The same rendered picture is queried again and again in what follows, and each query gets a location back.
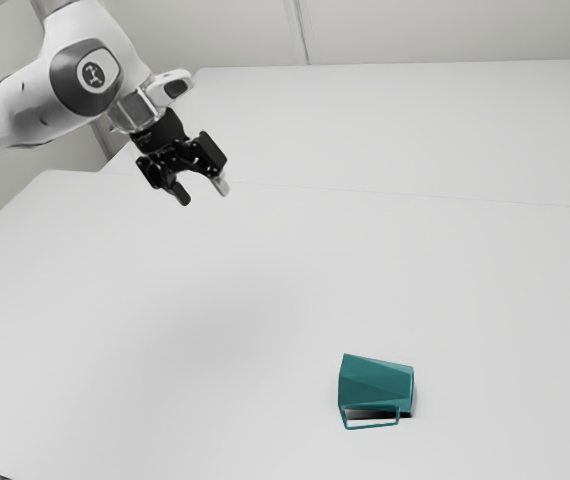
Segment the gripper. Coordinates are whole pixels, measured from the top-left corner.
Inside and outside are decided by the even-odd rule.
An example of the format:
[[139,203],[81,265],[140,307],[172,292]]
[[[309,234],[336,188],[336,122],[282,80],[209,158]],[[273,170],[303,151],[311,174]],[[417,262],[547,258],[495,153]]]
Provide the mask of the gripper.
[[225,154],[205,131],[191,139],[172,109],[156,123],[131,133],[130,139],[139,151],[136,166],[151,187],[168,191],[182,206],[191,203],[191,196],[178,180],[179,172],[201,173],[222,197],[229,194]]

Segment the teal faceted mug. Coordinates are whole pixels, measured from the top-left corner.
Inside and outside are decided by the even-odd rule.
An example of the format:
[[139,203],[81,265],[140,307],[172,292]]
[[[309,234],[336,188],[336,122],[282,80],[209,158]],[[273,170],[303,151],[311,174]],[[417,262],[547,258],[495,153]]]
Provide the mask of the teal faceted mug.
[[414,410],[412,366],[344,353],[337,406],[348,431],[395,426]]

